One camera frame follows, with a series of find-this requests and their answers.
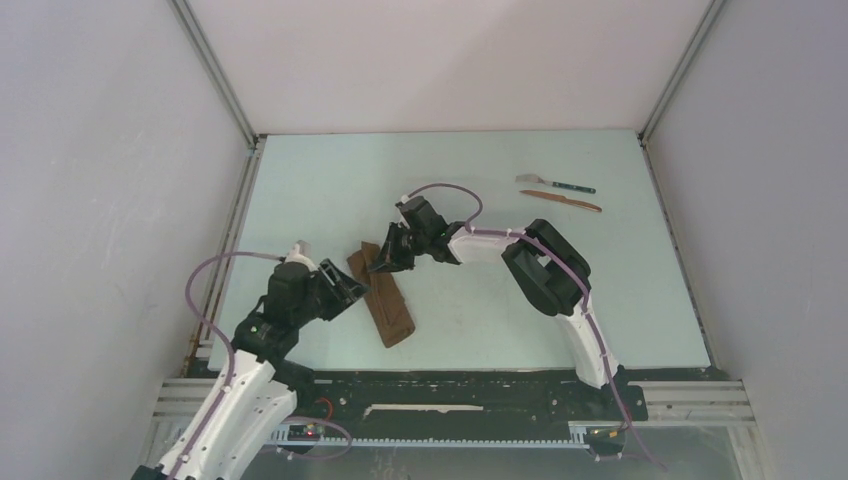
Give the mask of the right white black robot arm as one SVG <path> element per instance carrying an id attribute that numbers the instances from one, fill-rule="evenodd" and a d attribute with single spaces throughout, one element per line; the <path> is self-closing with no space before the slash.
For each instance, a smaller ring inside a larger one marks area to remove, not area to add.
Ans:
<path id="1" fill-rule="evenodd" d="M 494 230 L 449 223 L 422 196 L 403 198 L 396 208 L 400 220 L 390 224 L 371 272 L 408 271 L 420 256 L 452 265 L 503 263 L 532 307 L 564 323 L 577 377 L 586 384 L 585 411 L 606 418 L 620 407 L 613 383 L 619 363 L 595 319 L 591 268 L 552 224 L 537 219 L 524 229 Z"/>

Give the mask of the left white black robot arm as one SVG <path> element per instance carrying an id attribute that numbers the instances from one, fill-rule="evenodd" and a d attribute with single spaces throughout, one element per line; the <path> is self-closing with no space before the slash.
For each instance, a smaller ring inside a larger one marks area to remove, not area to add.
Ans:
<path id="1" fill-rule="evenodd" d="M 271 433 L 316 403 L 312 369 L 288 360 L 301 330 L 332 321 L 366 296 L 369 286 L 332 261 L 313 261 L 305 242 L 275 257 L 266 292 L 232 336 L 212 326 L 227 359 L 198 412 L 171 449 L 136 479 L 238 479 Z"/>

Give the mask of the brown cloth napkin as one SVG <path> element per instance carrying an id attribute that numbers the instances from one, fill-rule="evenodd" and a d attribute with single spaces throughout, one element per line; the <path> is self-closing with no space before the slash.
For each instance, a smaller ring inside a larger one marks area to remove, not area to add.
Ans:
<path id="1" fill-rule="evenodd" d="M 394 277 L 368 269 L 379 250 L 374 243 L 361 242 L 347 264 L 353 278 L 369 287 L 364 300 L 383 346 L 391 349 L 413 335 L 416 325 Z"/>

